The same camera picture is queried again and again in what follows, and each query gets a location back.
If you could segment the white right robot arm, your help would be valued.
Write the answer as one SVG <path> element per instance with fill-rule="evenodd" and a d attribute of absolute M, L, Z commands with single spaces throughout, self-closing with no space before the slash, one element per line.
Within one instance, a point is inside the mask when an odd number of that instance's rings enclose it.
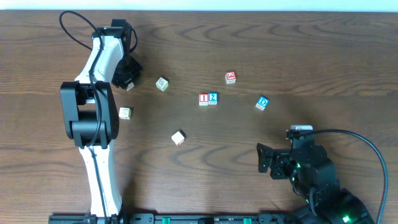
<path fill-rule="evenodd" d="M 335 166 L 314 136 L 291 140 L 290 149 L 257 144 L 258 170 L 274 180 L 287 179 L 295 194 L 306 200 L 285 223 L 374 223 L 362 201 L 340 187 Z"/>

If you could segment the red letter I block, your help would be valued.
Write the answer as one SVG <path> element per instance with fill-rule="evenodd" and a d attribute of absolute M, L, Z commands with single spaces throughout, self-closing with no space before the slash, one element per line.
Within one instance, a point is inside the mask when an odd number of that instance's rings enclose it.
<path fill-rule="evenodd" d="M 208 94 L 207 93 L 200 93 L 199 94 L 199 100 L 198 100 L 198 104 L 200 106 L 208 106 Z"/>

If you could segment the red letter A block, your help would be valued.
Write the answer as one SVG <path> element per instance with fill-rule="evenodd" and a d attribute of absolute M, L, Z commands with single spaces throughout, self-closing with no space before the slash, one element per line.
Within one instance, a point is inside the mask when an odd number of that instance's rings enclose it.
<path fill-rule="evenodd" d="M 134 83 L 131 82 L 130 84 L 128 84 L 128 86 L 126 87 L 126 91 L 131 90 L 132 88 L 134 88 Z"/>

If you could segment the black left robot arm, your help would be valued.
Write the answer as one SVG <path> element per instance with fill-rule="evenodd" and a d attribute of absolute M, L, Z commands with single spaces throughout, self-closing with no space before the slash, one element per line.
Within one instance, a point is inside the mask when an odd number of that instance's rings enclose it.
<path fill-rule="evenodd" d="M 123 19 L 99 27 L 91 35 L 93 48 L 82 72 L 60 87 L 67 136 L 83 157 L 91 192 L 90 214 L 82 223 L 127 223 L 114 171 L 113 147 L 119 133 L 119 113 L 112 87 L 130 90 L 142 66 L 131 56 L 136 31 Z"/>

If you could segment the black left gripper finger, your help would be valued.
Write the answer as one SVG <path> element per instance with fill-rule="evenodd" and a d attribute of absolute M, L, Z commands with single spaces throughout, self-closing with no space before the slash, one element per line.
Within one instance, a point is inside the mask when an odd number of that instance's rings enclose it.
<path fill-rule="evenodd" d="M 135 82 L 141 75 L 143 67 L 139 64 L 139 62 L 130 56 L 129 59 L 129 77 L 132 82 Z"/>
<path fill-rule="evenodd" d="M 127 88 L 127 76 L 125 73 L 115 73 L 112 79 L 112 84 L 116 88 L 122 88 L 126 89 Z"/>

